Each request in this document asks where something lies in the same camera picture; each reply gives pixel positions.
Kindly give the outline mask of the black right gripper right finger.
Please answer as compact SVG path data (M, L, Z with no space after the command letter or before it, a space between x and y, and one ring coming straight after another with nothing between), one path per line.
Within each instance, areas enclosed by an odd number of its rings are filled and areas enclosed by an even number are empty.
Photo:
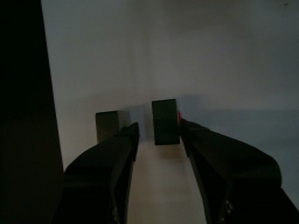
M180 132L207 224L299 224L277 162L195 122L181 120Z

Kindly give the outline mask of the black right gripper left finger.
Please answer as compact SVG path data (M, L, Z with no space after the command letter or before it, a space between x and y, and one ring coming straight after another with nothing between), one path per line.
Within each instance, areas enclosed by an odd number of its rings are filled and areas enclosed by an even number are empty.
M137 145L135 122L76 157L64 172L50 224L127 224Z

